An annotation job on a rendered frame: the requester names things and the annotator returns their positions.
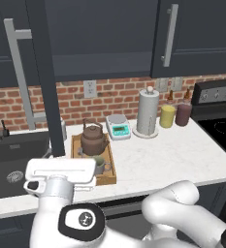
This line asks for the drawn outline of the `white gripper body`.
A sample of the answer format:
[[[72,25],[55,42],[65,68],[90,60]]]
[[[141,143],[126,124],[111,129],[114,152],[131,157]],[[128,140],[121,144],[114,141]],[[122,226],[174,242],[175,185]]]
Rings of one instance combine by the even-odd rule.
[[[56,176],[66,179],[78,191],[89,191],[96,186],[94,159],[53,158],[31,159],[25,171],[24,189],[43,191],[47,182]]]

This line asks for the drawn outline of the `grey green mug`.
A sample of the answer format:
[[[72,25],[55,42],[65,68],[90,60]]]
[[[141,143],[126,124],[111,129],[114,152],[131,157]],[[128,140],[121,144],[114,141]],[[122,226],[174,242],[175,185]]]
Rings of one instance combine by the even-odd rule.
[[[106,162],[102,156],[93,156],[93,159],[96,162],[95,175],[103,174],[112,169],[112,164]]]

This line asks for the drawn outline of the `brown kettle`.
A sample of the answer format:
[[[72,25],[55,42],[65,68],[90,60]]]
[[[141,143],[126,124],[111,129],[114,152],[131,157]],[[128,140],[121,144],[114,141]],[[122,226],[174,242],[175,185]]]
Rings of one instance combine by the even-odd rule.
[[[103,133],[103,126],[87,118],[85,118],[82,123],[81,153],[88,156],[102,154],[110,143]]]

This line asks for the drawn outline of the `wooden tray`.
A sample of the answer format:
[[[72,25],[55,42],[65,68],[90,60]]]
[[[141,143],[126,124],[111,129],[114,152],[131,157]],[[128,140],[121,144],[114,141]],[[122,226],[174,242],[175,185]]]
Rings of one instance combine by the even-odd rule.
[[[71,141],[71,152],[72,158],[88,158],[88,155],[82,154],[80,151],[81,148],[81,135],[72,136]],[[102,174],[96,176],[96,185],[110,185],[116,183],[116,171],[113,162],[113,153],[111,145],[108,144],[105,151],[101,154],[105,159],[105,170]]]

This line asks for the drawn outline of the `black sink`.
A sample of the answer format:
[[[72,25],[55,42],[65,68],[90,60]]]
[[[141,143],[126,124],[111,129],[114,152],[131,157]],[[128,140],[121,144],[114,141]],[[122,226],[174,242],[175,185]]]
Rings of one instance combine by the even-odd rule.
[[[42,158],[48,149],[48,132],[9,135],[0,141],[0,199],[26,195],[27,163]]]

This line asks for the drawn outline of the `white kitchen scale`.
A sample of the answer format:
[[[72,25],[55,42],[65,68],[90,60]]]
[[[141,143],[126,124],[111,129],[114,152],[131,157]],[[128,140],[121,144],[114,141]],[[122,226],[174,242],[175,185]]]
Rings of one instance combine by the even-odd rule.
[[[112,140],[128,140],[131,138],[130,124],[124,114],[108,115],[106,126]]]

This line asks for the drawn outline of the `paper towel roll on stand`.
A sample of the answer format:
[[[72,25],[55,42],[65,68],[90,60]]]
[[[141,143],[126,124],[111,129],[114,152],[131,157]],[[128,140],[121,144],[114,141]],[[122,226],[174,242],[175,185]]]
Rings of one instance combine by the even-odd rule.
[[[133,133],[143,139],[152,139],[157,136],[156,117],[159,104],[159,92],[152,86],[140,91],[137,124]]]

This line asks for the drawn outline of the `yellow bottle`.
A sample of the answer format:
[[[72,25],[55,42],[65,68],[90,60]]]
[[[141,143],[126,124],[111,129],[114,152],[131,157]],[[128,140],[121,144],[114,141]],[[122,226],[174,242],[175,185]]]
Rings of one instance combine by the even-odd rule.
[[[171,128],[174,122],[176,108],[174,107],[173,91],[170,91],[167,103],[161,107],[159,124],[163,128]]]

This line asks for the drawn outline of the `brown bottle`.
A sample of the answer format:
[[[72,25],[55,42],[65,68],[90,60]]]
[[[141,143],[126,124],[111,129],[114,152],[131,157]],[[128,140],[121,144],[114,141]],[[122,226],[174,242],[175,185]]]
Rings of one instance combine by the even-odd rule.
[[[187,90],[184,94],[183,102],[180,103],[177,107],[175,123],[180,127],[186,126],[189,121],[191,110],[192,106],[190,103],[190,90]]]

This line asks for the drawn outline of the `black stove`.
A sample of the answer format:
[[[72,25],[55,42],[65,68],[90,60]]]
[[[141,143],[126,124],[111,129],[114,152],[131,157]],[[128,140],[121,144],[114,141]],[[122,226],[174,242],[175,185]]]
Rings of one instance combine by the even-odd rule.
[[[226,152],[226,79],[196,83],[191,118]]]

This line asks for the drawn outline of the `white wall socket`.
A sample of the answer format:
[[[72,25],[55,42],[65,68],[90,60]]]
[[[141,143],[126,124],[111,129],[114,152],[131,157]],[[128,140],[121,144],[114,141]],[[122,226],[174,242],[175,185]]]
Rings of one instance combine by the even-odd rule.
[[[95,80],[85,80],[83,82],[83,95],[85,98],[95,98],[97,96],[97,85]]]

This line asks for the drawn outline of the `grey wall socket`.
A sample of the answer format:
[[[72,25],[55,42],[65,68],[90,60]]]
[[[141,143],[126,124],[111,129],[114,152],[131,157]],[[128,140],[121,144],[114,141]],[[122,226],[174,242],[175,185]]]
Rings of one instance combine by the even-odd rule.
[[[182,88],[183,77],[173,77],[171,82],[171,89],[173,91],[180,91]]]
[[[160,93],[166,92],[168,89],[168,82],[169,79],[167,77],[158,78],[155,82],[155,89]]]

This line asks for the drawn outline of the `dark open wall cabinet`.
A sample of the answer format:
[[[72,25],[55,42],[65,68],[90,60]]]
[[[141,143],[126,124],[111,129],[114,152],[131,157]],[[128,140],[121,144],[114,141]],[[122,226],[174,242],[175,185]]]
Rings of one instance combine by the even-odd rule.
[[[158,0],[45,0],[55,78],[147,77]]]

